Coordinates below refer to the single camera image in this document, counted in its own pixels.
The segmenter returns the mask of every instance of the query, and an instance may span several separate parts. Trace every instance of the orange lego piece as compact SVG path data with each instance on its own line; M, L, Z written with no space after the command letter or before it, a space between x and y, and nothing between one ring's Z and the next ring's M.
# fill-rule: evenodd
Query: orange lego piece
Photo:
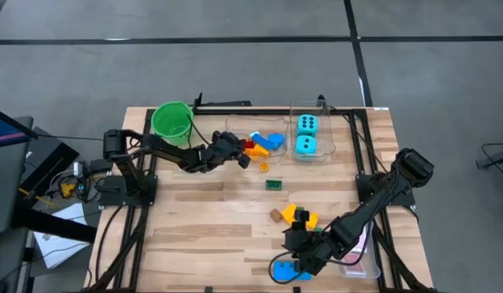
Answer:
M287 208L284 208L284 210L281 212L282 217L288 223L291 225L293 221L295 220L295 210L297 209L296 204L291 203ZM315 212L312 212L309 214L309 221L306 222L306 228L314 230L315 227L317 226L318 222L318 214Z
M311 230L315 230L315 227L317 226L318 222L318 214L315 212L312 212L309 215L309 221L306 222L306 228L309 228Z
M268 172L269 171L269 165L267 163L262 163L259 165L259 169L262 172Z
M297 209L296 204L292 203L287 208L284 208L284 210L281 212L282 217L284 220L291 225L291 223L295 220L295 210Z
M269 151L260 146L258 143L252 149L244 150L244 153L249 156L269 156Z

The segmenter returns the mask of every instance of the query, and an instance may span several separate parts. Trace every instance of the green lego brick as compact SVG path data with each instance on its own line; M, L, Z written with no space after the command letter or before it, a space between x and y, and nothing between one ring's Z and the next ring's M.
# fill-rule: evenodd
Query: green lego brick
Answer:
M266 180L266 190L282 190L282 181Z

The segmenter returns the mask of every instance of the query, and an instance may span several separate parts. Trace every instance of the white paper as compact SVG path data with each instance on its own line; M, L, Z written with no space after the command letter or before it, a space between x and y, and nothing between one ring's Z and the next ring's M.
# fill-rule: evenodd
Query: white paper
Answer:
M84 214L81 203L75 203L68 208L64 208L59 212L55 212L53 216L57 216L62 219L73 219L79 216L78 218L73 219L72 221L75 221L83 225L87 225L87 222L83 217ZM59 236L43 234L40 232L34 232L34 237L37 240L42 255L45 256L43 260L46 262L46 266L48 269L55 268L56 266L66 261L69 257L74 255L75 253L79 252L81 249L89 246L89 244L86 242L70 240L66 238L61 238ZM63 251L55 251L69 247L72 248Z

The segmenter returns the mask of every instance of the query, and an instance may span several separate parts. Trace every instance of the lego brick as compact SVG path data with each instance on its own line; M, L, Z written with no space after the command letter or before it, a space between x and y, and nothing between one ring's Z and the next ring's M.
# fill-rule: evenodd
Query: lego brick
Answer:
M297 274L299 274L299 272L295 271L293 262L275 261L273 263L273 277L278 281L290 280ZM311 280L311 274L303 273L296 280L309 281Z
M273 149L277 150L284 143L284 135L280 133L268 134L268 141L273 144Z
M247 148L254 148L255 147L255 142L253 140L251 140L250 138L246 140L246 142L244 143L244 148L247 149Z
M318 214L315 212L312 212L309 215L309 221L306 222L306 228L315 230L315 227L317 226L318 222Z
M258 143L256 143L255 147L253 147L252 149L244 150L244 153L246 155L249 155L250 157L252 157L252 156L269 156L269 151L264 149Z
M269 165L268 163L262 163L259 165L259 170L262 172L268 172L269 171Z
M286 221L289 225L295 220L295 210L297 209L297 206L294 203L291 203L289 206L284 208L281 212L282 217L284 218L284 221Z
M250 134L251 139L257 144L260 144L264 149L271 151L273 150L273 143L269 142L266 138L260 136L258 132Z
M266 190L282 190L282 181L266 180Z

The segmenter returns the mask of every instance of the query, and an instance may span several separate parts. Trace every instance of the blue toy piece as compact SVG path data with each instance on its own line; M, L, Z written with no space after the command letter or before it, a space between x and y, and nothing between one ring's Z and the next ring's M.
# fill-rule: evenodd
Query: blue toy piece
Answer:
M297 124L297 136L309 135L317 136L318 118L313 115L301 115Z
M295 153L314 154L317 150L317 140L309 135L300 135L295 143Z
M273 277L278 281L287 281L299 274L293 268L293 263L290 261L275 261L273 264ZM309 281L311 274L303 273L296 280Z
M268 134L268 141L273 143L273 149L277 150L284 142L284 135L280 133L270 133Z
M265 148L266 150L273 150L273 143L269 142L266 138L261 137L258 131L250 133L250 138L253 139L254 142L260 144L260 146Z

